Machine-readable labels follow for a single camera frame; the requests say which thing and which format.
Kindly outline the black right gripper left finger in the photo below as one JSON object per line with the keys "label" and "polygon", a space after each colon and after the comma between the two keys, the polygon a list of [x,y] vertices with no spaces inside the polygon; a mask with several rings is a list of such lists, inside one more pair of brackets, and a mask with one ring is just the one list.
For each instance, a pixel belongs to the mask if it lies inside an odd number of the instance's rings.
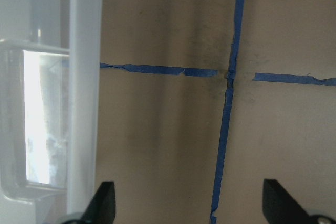
{"label": "black right gripper left finger", "polygon": [[113,224],[115,220],[114,182],[102,182],[80,218],[80,223]]}

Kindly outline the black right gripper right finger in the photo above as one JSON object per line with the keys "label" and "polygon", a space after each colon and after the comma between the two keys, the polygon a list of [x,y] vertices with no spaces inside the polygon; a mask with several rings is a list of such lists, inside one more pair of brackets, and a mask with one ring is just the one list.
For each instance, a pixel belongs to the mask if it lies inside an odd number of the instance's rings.
{"label": "black right gripper right finger", "polygon": [[313,223],[307,212],[275,179],[264,179],[263,215],[268,223]]}

